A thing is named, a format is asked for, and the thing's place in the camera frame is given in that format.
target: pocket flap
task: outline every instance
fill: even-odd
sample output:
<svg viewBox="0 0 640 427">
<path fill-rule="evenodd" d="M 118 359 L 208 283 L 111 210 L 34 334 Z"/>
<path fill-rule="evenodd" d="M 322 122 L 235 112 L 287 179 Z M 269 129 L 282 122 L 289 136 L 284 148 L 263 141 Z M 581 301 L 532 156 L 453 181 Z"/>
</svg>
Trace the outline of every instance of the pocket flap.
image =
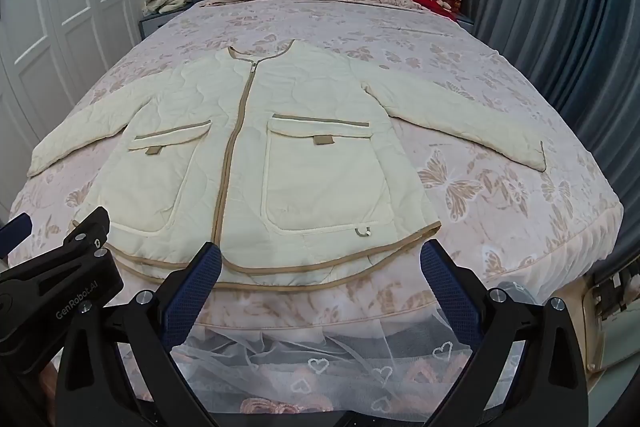
<svg viewBox="0 0 640 427">
<path fill-rule="evenodd" d="M 149 147 L 164 147 L 195 140 L 204 135 L 211 127 L 211 121 L 194 123 L 174 127 L 163 131 L 153 132 L 142 136 L 136 136 L 129 144 L 129 150 L 146 149 Z"/>
<path fill-rule="evenodd" d="M 369 138 L 371 127 L 367 122 L 351 122 L 342 120 L 322 120 L 296 116 L 274 115 L 267 124 L 271 132 L 308 138 L 312 136 L 344 136 L 351 138 Z"/>
</svg>

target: neckline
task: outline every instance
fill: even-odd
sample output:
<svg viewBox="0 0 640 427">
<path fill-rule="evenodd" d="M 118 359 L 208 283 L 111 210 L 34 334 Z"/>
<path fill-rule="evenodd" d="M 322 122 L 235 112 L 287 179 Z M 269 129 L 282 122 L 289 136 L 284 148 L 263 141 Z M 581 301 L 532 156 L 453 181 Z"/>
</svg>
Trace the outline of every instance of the neckline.
<svg viewBox="0 0 640 427">
<path fill-rule="evenodd" d="M 233 59 L 233 60 L 242 60 L 244 62 L 251 62 L 252 64 L 259 64 L 260 62 L 262 62 L 263 60 L 268 60 L 269 58 L 277 58 L 280 57 L 281 55 L 284 55 L 285 53 L 287 53 L 291 47 L 293 46 L 293 43 L 296 42 L 296 39 L 291 39 L 291 42 L 289 43 L 289 45 L 284 49 L 284 51 L 281 51 L 280 53 L 277 53 L 275 55 L 271 55 L 270 57 L 263 57 L 263 58 L 259 58 L 258 60 L 253 60 L 252 58 L 242 58 L 242 57 L 238 57 L 236 56 L 237 54 L 239 55 L 246 55 L 243 54 L 242 52 L 239 52 L 238 50 L 236 50 L 233 46 L 229 46 L 227 47 L 227 51 L 229 53 L 229 56 Z"/>
</svg>

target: jacket sleeve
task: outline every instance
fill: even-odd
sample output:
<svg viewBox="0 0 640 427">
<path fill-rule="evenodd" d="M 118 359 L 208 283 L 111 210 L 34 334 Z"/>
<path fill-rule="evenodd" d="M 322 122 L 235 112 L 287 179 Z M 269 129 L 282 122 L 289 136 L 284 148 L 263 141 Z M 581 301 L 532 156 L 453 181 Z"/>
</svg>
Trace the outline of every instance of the jacket sleeve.
<svg viewBox="0 0 640 427">
<path fill-rule="evenodd" d="M 33 150 L 27 176 L 40 174 L 73 151 L 119 133 L 170 76 L 167 70 L 135 80 L 67 118 Z"/>
<path fill-rule="evenodd" d="M 349 58 L 362 87 L 389 116 L 482 144 L 537 171 L 546 169 L 542 137 L 508 115 L 425 78 Z"/>
</svg>

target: wardrobe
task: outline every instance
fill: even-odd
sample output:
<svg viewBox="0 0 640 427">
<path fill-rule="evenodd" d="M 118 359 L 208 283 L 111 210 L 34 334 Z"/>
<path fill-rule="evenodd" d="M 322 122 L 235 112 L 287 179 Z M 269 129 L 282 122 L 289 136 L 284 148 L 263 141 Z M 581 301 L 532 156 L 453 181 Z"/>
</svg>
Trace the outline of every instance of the wardrobe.
<svg viewBox="0 0 640 427">
<path fill-rule="evenodd" d="M 0 220 L 31 151 L 140 42 L 144 0 L 0 0 Z"/>
</svg>

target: jacket pocket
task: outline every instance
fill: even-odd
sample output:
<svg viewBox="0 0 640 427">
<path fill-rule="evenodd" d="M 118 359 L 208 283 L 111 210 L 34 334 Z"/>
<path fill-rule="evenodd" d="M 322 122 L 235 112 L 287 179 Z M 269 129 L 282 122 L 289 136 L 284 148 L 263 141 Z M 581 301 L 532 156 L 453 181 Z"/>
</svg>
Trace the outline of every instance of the jacket pocket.
<svg viewBox="0 0 640 427">
<path fill-rule="evenodd" d="M 206 121 L 136 136 L 100 188 L 98 204 L 111 222 L 146 233 L 166 226 L 210 127 Z"/>
<path fill-rule="evenodd" d="M 359 229 L 393 220 L 368 123 L 274 115 L 262 214 L 283 232 Z"/>
</svg>

